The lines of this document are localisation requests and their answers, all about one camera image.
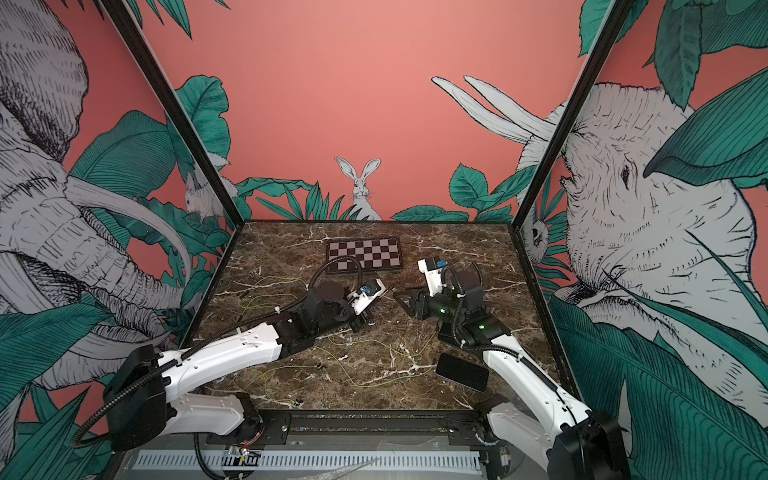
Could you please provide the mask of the black front rail frame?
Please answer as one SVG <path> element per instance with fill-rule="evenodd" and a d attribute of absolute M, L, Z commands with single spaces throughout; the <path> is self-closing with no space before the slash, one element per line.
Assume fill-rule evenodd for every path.
<path fill-rule="evenodd" d="M 452 446 L 485 447 L 502 441 L 485 413 L 476 410 L 279 410 L 257 413 L 227 434 L 209 427 L 175 426 L 167 434 L 201 434 L 213 445 L 285 445 L 290 436 L 446 436 Z"/>

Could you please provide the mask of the chessboard brown and pink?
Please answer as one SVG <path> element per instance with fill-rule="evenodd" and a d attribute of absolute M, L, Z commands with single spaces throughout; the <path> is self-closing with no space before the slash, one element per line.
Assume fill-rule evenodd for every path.
<path fill-rule="evenodd" d="M 365 272 L 399 270 L 404 256 L 398 237 L 336 239 L 326 243 L 326 260 L 352 256 Z"/>

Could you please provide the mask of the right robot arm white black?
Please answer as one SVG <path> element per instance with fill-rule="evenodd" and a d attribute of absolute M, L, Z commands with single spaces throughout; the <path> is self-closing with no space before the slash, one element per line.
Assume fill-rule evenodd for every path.
<path fill-rule="evenodd" d="M 622 429 L 557 384 L 490 314 L 480 271 L 458 272 L 437 257 L 418 263 L 424 287 L 410 291 L 409 316 L 440 321 L 445 342 L 498 374 L 530 410 L 502 402 L 486 415 L 493 436 L 536 462 L 551 479 L 628 479 Z"/>

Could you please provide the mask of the black corner post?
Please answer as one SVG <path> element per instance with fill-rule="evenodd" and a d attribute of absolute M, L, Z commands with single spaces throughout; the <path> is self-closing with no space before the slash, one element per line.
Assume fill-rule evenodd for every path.
<path fill-rule="evenodd" d="M 554 163 L 561 156 L 561 151 L 565 146 L 571 129 L 575 125 L 583 105 L 589 97 L 590 90 L 595 84 L 634 4 L 635 2 L 631 0 L 611 2 L 584 68 L 565 104 L 561 119 L 556 126 L 552 138 L 548 141 L 543 158 L 536 169 L 522 205 L 519 207 L 511 224 L 511 228 L 515 233 L 522 230 L 523 222 L 532 209 L 538 192 L 542 189 Z"/>
<path fill-rule="evenodd" d="M 225 212 L 233 221 L 235 230 L 239 231 L 244 225 L 244 219 L 211 163 L 202 140 L 147 44 L 132 12 L 124 1 L 106 0 L 101 1 L 101 5 L 169 116 L 171 124 L 181 137 L 182 144 L 189 150 L 197 166 L 202 170 Z"/>

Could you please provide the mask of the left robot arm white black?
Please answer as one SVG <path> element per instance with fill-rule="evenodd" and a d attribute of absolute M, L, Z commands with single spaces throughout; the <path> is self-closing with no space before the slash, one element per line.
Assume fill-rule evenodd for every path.
<path fill-rule="evenodd" d="M 115 451 L 142 446 L 158 436 L 210 433 L 236 443 L 255 436 L 260 416 L 250 397 L 197 393 L 197 388 L 239 370 L 272 363 L 314 346 L 341 327 L 360 330 L 366 311 L 386 291 L 379 278 L 366 279 L 353 263 L 356 283 L 349 289 L 321 281 L 318 269 L 299 300 L 258 317 L 242 319 L 199 344 L 159 352 L 145 345 L 124 360 L 103 395 L 104 404 L 78 427 L 71 446 L 108 441 Z"/>

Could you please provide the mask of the right black corner post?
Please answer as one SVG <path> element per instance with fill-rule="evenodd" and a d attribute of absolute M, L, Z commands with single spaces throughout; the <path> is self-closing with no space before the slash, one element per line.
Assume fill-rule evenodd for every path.
<path fill-rule="evenodd" d="M 631 0 L 611 2 L 584 68 L 565 104 L 561 119 L 556 126 L 552 138 L 548 141 L 543 158 L 536 169 L 522 205 L 519 207 L 511 224 L 511 228 L 515 233 L 522 230 L 523 222 L 532 209 L 538 192 L 542 189 L 554 163 L 561 156 L 561 151 L 565 146 L 571 129 L 575 125 L 583 105 L 589 97 L 590 90 L 595 84 L 634 4 L 635 2 Z"/>

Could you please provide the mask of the left black corner post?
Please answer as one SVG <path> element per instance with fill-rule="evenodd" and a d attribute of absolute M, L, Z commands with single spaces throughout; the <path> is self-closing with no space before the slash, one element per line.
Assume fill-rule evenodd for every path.
<path fill-rule="evenodd" d="M 189 150 L 197 166 L 202 170 L 225 212 L 233 221 L 235 230 L 239 231 L 244 225 L 244 219 L 211 163 L 202 140 L 147 44 L 132 12 L 124 1 L 106 0 L 101 1 L 101 5 L 169 116 L 171 124 L 181 137 L 182 144 Z"/>

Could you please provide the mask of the black smartphone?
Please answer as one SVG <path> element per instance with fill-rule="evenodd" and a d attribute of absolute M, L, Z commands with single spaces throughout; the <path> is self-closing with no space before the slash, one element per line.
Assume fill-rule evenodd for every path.
<path fill-rule="evenodd" d="M 420 289 L 395 291 L 393 298 L 409 317 L 421 319 L 422 301 Z"/>

